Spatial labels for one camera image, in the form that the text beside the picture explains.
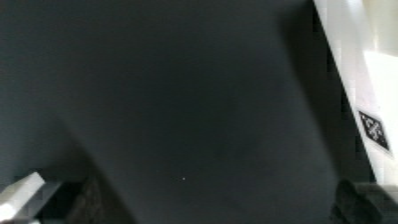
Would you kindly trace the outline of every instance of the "white object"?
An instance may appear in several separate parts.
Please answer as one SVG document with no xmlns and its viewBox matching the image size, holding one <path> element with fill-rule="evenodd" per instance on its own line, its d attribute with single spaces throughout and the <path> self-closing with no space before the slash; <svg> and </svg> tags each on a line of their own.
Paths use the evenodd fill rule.
<svg viewBox="0 0 398 224">
<path fill-rule="evenodd" d="M 315 5 L 377 182 L 397 186 L 398 0 L 315 0 Z"/>
<path fill-rule="evenodd" d="M 0 222 L 11 220 L 45 185 L 38 173 L 33 173 L 4 190 L 0 194 Z"/>
</svg>

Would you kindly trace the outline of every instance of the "dark gray surface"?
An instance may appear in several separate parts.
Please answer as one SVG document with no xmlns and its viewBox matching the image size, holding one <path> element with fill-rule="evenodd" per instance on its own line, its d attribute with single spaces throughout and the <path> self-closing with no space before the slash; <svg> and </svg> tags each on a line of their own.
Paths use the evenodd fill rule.
<svg viewBox="0 0 398 224">
<path fill-rule="evenodd" d="M 77 141 L 139 224 L 328 223 L 369 164 L 308 1 L 3 5 L 4 182 Z"/>
</svg>

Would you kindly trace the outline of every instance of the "gray fabric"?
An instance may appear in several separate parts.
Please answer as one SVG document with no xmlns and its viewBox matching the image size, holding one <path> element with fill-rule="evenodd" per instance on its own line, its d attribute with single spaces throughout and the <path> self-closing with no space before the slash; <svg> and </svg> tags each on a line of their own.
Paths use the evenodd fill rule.
<svg viewBox="0 0 398 224">
<path fill-rule="evenodd" d="M 138 223 L 326 223 L 369 163 L 308 1 L 3 5 L 3 182 L 79 145 Z"/>
</svg>

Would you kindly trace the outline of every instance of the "white strip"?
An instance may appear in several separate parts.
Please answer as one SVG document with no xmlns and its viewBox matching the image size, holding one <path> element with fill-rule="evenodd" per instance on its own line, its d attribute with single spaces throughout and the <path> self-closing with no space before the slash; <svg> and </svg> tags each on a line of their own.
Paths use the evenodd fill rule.
<svg viewBox="0 0 398 224">
<path fill-rule="evenodd" d="M 45 185 L 38 173 L 33 173 L 4 190 L 0 194 L 0 222 L 11 220 Z"/>
</svg>

